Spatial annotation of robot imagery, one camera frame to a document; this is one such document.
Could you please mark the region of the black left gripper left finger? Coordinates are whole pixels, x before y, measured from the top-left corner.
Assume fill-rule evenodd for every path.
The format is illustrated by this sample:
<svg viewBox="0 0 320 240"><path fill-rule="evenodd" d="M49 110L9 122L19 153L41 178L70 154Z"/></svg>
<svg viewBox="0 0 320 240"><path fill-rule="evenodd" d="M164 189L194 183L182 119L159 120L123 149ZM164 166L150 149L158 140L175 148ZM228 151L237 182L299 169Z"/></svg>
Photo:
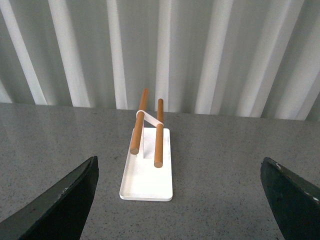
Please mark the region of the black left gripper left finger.
<svg viewBox="0 0 320 240"><path fill-rule="evenodd" d="M28 205L0 223L2 240L78 240L97 188L97 156L90 157Z"/></svg>

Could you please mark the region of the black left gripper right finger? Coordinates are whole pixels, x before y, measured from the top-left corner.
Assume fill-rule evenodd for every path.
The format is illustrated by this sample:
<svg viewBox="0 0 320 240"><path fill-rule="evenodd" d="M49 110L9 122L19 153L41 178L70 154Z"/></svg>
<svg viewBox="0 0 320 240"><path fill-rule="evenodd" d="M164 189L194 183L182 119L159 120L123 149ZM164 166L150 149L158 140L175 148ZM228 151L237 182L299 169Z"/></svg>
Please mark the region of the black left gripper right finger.
<svg viewBox="0 0 320 240"><path fill-rule="evenodd" d="M286 240L320 238L320 188L266 157L261 183L277 225Z"/></svg>

